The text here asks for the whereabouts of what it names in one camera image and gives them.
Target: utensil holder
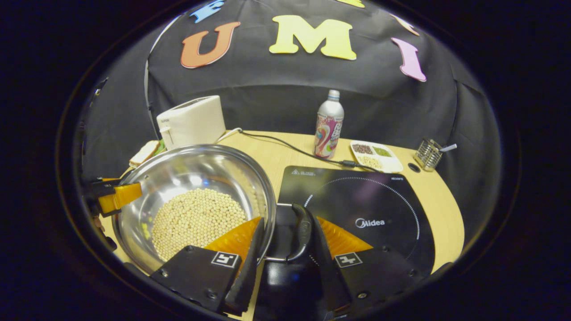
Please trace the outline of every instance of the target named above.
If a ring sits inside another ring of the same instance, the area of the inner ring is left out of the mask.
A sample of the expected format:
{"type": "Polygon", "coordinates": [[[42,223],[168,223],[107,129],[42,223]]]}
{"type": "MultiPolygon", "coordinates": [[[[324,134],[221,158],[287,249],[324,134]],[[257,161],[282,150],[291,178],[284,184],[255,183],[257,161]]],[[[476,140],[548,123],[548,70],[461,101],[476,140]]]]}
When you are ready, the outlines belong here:
{"type": "Polygon", "coordinates": [[[414,155],[414,159],[425,171],[434,171],[442,158],[442,147],[432,139],[423,138],[419,149],[414,155]]]}

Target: bottle cap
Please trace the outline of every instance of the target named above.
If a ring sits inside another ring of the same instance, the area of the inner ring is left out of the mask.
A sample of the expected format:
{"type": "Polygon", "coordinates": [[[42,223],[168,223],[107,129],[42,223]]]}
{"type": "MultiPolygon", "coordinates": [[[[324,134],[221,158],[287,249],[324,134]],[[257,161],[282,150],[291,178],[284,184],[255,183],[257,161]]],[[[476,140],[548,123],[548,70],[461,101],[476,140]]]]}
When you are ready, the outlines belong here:
{"type": "Polygon", "coordinates": [[[333,99],[339,99],[339,91],[330,89],[328,97],[333,99]]]}

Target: bottle label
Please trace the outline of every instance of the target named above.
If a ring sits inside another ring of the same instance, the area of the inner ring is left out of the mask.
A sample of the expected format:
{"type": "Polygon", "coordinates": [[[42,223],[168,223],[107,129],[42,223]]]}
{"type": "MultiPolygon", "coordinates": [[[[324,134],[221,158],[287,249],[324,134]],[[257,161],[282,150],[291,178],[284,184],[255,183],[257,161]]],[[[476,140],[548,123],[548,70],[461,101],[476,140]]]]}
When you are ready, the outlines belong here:
{"type": "Polygon", "coordinates": [[[341,134],[342,117],[331,117],[317,114],[317,125],[315,126],[315,148],[313,153],[319,157],[332,158],[337,147],[337,141],[341,134]]]}

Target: black handle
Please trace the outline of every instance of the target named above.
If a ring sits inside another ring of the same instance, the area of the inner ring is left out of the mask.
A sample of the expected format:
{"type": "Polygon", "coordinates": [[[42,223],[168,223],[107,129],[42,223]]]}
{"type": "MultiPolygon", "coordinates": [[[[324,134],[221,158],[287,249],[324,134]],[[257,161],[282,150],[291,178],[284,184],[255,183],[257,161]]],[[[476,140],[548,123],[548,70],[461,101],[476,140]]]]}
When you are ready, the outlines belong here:
{"type": "Polygon", "coordinates": [[[305,250],[309,247],[313,226],[310,216],[311,214],[305,207],[294,203],[291,204],[291,208],[297,216],[297,240],[299,242],[299,246],[295,252],[292,252],[287,256],[287,261],[295,260],[302,256],[305,250]]]}

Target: white toaster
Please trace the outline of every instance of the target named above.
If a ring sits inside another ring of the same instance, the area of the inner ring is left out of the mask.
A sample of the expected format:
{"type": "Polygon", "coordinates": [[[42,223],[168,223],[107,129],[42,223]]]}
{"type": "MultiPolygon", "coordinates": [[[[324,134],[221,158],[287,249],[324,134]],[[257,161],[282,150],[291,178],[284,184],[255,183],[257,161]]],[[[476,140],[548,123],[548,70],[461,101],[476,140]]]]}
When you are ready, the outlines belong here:
{"type": "Polygon", "coordinates": [[[156,117],[168,150],[194,144],[213,144],[226,131],[220,96],[196,98],[156,117]]]}

